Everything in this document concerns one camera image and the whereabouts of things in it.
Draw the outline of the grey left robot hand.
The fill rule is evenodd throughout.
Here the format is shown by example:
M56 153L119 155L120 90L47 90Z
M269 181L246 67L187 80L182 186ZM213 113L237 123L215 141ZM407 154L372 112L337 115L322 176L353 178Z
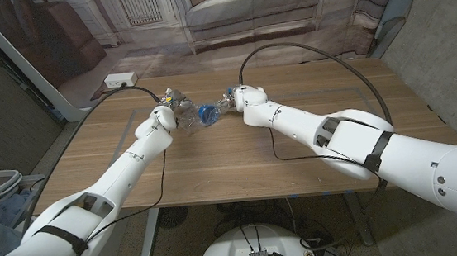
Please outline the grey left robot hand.
M178 89L167 88L159 104L169 107L172 111L185 111L192 106L193 102Z

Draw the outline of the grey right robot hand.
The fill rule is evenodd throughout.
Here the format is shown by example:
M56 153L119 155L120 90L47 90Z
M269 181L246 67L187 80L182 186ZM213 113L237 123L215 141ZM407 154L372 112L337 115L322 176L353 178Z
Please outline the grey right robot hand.
M228 88L222 95L222 99L215 102L215 107L221 114L237 111L234 98L234 88Z

